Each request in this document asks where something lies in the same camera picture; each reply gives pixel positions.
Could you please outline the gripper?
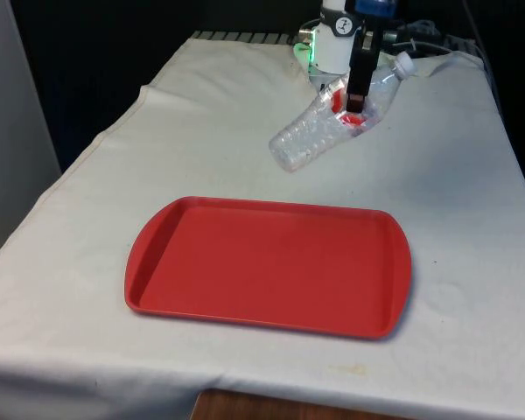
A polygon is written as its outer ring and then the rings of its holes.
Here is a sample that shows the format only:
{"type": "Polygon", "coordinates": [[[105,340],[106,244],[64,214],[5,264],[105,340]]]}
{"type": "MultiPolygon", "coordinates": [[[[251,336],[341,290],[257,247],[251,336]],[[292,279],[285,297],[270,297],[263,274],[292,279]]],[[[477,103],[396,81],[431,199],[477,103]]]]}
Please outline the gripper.
{"type": "Polygon", "coordinates": [[[353,42],[346,86],[346,110],[361,112],[377,67],[382,43],[382,21],[396,14],[396,0],[356,0],[354,11],[366,16],[353,42]]]}

